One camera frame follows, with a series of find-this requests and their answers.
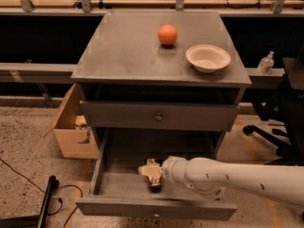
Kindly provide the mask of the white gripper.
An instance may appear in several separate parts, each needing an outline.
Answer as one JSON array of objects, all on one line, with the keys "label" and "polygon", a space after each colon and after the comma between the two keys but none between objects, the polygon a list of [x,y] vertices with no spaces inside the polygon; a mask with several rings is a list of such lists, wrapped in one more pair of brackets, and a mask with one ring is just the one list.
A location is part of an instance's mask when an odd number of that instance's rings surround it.
[{"label": "white gripper", "polygon": [[187,159],[171,156],[162,163],[162,166],[158,163],[146,164],[140,166],[138,172],[153,179],[163,176],[167,181],[187,185],[189,184],[189,179],[186,177],[187,163]]}]

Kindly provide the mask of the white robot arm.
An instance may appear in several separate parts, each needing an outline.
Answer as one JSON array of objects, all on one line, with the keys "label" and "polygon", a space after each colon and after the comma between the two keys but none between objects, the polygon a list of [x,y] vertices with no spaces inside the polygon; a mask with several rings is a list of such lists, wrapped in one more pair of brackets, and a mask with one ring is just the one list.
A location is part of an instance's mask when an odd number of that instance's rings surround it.
[{"label": "white robot arm", "polygon": [[162,165],[149,163],[138,168],[142,176],[164,178],[208,199],[222,197],[222,188],[231,187],[264,198],[304,208],[304,167],[241,164],[206,158],[187,160],[169,157]]}]

